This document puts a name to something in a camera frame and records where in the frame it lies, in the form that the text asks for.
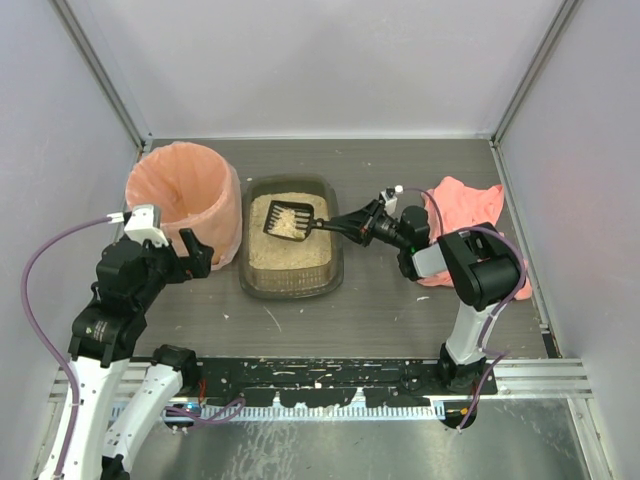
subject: pink cloth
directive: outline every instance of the pink cloth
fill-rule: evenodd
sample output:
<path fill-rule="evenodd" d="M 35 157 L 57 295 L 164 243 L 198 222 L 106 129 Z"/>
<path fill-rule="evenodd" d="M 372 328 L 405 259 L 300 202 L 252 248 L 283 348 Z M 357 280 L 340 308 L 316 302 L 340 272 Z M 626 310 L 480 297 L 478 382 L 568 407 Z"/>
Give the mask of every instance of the pink cloth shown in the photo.
<path fill-rule="evenodd" d="M 429 193 L 433 195 L 440 208 L 445 232 L 452 232 L 462 227 L 470 227 L 484 222 L 495 225 L 504 205 L 502 185 L 494 185 L 488 190 L 476 190 L 466 187 L 460 180 L 453 177 L 445 177 L 440 185 L 429 190 Z M 422 198 L 425 201 L 425 208 L 429 212 L 430 238 L 431 241 L 434 241 L 442 234 L 440 225 L 438 225 L 438 216 L 431 201 L 425 195 L 422 195 Z M 447 272 L 420 279 L 418 283 L 425 287 L 453 286 L 451 275 Z M 524 300 L 530 298 L 531 294 L 531 284 L 527 279 L 524 287 L 516 294 L 516 299 Z"/>

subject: gray floor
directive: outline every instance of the gray floor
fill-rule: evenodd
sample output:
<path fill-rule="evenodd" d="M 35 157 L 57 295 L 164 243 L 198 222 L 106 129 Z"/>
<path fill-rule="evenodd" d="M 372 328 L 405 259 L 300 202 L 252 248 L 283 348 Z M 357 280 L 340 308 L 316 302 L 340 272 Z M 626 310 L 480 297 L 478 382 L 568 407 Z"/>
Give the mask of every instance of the gray floor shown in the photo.
<path fill-rule="evenodd" d="M 362 207 L 390 185 L 431 188 L 446 175 L 476 188 L 499 183 L 488 142 L 482 140 L 199 143 L 233 164 L 243 187 L 249 178 L 278 173 L 321 174 L 336 190 L 343 212 Z M 420 198 L 407 194 L 400 208 L 409 202 Z M 514 237 L 506 205 L 498 228 Z M 251 298 L 240 289 L 233 264 L 206 280 L 168 286 L 149 312 L 149 326 L 136 353 L 148 355 L 163 343 L 173 343 L 200 356 L 436 357 L 453 327 L 457 297 L 448 288 L 410 283 L 400 275 L 395 256 L 394 249 L 383 244 L 365 249 L 345 242 L 344 283 L 314 299 Z M 490 346 L 510 349 L 513 357 L 546 357 L 531 301 L 506 309 Z"/>
<path fill-rule="evenodd" d="M 251 422 L 186 437 L 159 424 L 138 480 L 580 480 L 589 478 L 563 400 L 484 401 L 461 435 L 438 421 Z"/>

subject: black mounting plate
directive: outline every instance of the black mounting plate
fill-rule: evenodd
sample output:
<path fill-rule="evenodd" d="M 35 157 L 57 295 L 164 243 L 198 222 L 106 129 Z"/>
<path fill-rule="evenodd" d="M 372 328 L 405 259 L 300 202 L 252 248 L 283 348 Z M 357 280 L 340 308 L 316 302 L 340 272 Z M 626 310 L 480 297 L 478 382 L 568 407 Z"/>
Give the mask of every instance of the black mounting plate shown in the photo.
<path fill-rule="evenodd" d="M 358 388 L 369 408 L 429 406 L 425 396 L 460 395 L 441 384 L 435 360 L 221 357 L 198 362 L 209 405 L 226 405 L 242 396 L 247 406 L 269 407 L 278 392 L 285 407 L 298 402 L 309 408 L 345 406 Z M 190 393 L 198 396 L 199 392 L 196 388 Z M 485 382 L 481 393 L 496 394 L 495 379 Z"/>

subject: pink plastic bag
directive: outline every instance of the pink plastic bag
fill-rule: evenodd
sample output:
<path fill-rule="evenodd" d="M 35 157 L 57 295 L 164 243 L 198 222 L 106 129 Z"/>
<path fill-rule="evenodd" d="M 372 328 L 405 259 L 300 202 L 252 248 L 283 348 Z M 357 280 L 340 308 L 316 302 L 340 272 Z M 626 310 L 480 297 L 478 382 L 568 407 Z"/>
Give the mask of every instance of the pink plastic bag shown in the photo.
<path fill-rule="evenodd" d="M 162 209 L 162 228 L 179 256 L 187 255 L 178 231 L 191 228 L 214 248 L 213 269 L 233 260 L 242 239 L 240 180 L 218 153 L 195 143 L 175 142 L 138 163 L 125 192 L 129 208 L 144 203 Z"/>

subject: gray wall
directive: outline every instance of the gray wall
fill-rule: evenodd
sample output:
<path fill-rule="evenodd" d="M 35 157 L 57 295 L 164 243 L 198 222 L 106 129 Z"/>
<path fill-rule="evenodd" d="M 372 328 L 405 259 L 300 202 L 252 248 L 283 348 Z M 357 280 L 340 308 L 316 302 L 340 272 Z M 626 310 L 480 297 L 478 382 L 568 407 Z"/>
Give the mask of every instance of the gray wall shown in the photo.
<path fill-rule="evenodd" d="M 584 359 L 621 478 L 640 471 L 640 3 L 584 2 L 507 133 L 562 351 Z"/>
<path fill-rule="evenodd" d="M 136 152 L 49 2 L 1 3 L 0 72 L 0 478 L 22 480 L 57 370 L 22 312 L 22 267 L 60 230 L 121 208 Z M 34 271 L 35 314 L 65 351 L 112 228 L 64 241 Z"/>
<path fill-rule="evenodd" d="M 561 0 L 70 3 L 156 138 L 353 138 L 492 133 Z"/>

